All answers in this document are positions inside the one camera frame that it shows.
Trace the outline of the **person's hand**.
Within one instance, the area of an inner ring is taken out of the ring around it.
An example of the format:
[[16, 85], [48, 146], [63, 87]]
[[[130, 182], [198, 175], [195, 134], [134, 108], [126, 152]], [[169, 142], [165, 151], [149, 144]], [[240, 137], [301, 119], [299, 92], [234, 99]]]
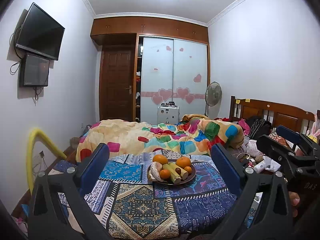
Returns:
[[298, 215], [297, 206], [300, 202], [300, 197], [297, 193], [289, 191], [289, 198], [291, 203], [292, 215], [293, 218], [295, 218]]

